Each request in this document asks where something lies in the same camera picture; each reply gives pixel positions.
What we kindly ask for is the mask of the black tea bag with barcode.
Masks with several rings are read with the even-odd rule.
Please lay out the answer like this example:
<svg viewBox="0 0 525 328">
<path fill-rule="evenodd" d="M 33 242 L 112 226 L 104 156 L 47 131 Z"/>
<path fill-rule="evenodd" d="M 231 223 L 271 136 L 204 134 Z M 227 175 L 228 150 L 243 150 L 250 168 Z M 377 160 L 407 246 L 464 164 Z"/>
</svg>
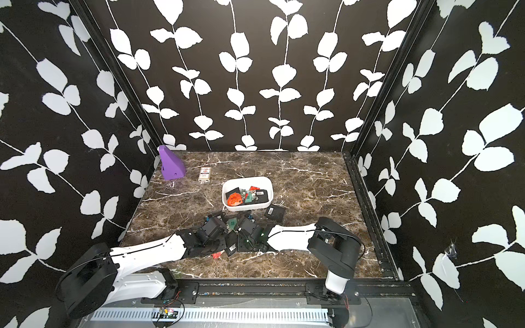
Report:
<svg viewBox="0 0 525 328">
<path fill-rule="evenodd" d="M 286 213 L 286 209 L 284 207 L 278 206 L 275 204 L 271 204 L 265 210 L 264 216 L 273 221 L 283 222 L 285 213 Z"/>
</svg>

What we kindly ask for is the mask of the red label dark tea bag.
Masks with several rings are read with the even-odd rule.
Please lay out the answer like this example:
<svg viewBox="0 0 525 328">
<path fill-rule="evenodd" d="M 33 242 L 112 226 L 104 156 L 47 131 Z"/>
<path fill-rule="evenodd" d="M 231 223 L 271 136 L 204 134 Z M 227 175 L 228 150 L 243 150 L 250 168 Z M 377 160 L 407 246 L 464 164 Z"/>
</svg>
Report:
<svg viewBox="0 0 525 328">
<path fill-rule="evenodd" d="M 246 192 L 237 187 L 226 192 L 225 197 L 227 206 L 241 206 L 244 204 Z"/>
</svg>

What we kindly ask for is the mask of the green label floral tea bag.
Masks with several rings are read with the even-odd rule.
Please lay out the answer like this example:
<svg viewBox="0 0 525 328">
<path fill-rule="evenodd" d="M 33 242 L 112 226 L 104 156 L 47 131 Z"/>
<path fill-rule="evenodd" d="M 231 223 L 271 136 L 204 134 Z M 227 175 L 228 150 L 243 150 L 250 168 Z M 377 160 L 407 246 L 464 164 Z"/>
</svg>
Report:
<svg viewBox="0 0 525 328">
<path fill-rule="evenodd" d="M 234 231 L 237 226 L 238 219 L 237 218 L 230 218 L 227 221 L 227 228 L 228 231 Z"/>
</svg>

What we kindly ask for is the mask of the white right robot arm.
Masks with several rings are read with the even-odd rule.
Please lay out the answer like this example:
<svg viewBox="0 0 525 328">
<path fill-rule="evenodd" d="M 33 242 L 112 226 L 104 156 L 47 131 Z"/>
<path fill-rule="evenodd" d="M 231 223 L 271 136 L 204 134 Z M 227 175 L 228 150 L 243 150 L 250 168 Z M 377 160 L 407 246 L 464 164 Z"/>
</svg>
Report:
<svg viewBox="0 0 525 328">
<path fill-rule="evenodd" d="M 347 283 L 355 276 L 358 261 L 366 246 L 354 233 L 328 217 L 314 224 L 286 227 L 261 226 L 250 219 L 241 219 L 233 229 L 238 242 L 227 250 L 262 253 L 307 251 L 328 270 L 324 290 L 332 295 L 345 293 Z"/>
</svg>

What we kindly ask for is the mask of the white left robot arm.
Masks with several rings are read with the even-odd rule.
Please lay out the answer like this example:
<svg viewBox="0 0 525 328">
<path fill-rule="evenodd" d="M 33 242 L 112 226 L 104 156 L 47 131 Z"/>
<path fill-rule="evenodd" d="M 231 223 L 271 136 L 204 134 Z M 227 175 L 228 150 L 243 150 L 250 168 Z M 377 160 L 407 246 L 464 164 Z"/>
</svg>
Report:
<svg viewBox="0 0 525 328">
<path fill-rule="evenodd" d="M 96 244 L 60 277 L 55 297 L 64 304 L 69 318 L 87 316 L 115 301 L 156 298 L 172 283 L 172 276 L 162 273 L 158 278 L 142 278 L 138 271 L 224 250 L 227 232 L 225 214 L 217 212 L 199 228 L 177 230 L 152 242 L 115 248 Z"/>
</svg>

